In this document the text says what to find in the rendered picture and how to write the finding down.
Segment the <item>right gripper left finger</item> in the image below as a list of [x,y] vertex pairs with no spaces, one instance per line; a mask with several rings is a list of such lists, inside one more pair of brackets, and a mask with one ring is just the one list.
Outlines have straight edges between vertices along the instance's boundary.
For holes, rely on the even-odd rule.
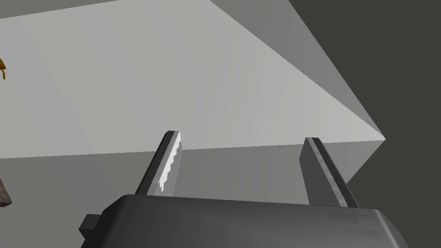
[[135,194],[173,196],[182,155],[181,132],[167,131]]

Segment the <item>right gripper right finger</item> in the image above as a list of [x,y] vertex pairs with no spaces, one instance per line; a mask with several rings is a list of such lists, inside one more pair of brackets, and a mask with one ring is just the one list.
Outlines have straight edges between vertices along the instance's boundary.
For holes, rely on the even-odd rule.
[[359,208],[319,138],[306,137],[299,163],[310,205]]

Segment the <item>brown block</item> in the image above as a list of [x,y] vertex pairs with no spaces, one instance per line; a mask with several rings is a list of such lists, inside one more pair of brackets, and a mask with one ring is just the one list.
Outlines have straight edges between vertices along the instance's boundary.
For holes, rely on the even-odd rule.
[[10,204],[12,204],[12,200],[0,179],[0,207],[6,207]]

